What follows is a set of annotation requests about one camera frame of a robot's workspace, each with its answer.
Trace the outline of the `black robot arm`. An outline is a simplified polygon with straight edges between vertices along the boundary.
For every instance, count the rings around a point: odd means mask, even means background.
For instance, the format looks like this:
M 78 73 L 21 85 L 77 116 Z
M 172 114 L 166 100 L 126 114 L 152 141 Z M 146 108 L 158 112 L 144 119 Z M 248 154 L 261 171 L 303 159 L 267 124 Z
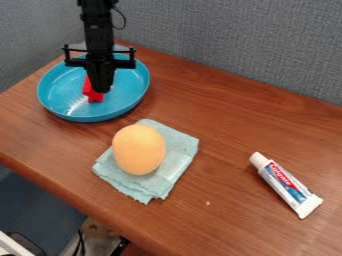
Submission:
M 90 88 L 96 93 L 108 93 L 117 69 L 134 69 L 136 49 L 113 46 L 112 10 L 118 0 L 77 0 L 81 8 L 79 20 L 83 26 L 82 44 L 62 47 L 63 64 L 85 69 Z

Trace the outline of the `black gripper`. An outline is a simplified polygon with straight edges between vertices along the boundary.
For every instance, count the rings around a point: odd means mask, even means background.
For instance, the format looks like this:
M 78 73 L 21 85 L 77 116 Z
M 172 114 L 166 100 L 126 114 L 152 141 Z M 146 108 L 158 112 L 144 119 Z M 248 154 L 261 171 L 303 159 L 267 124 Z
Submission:
M 118 60 L 113 54 L 113 31 L 110 25 L 86 25 L 83 27 L 85 46 L 83 48 L 65 45 L 63 62 L 66 66 L 83 67 L 86 75 L 96 92 L 100 91 L 101 78 L 101 92 L 106 93 L 113 84 L 114 69 L 133 69 L 136 67 L 134 49 L 128 48 L 122 53 L 129 54 L 128 60 Z M 69 52 L 85 52 L 85 58 L 71 58 Z

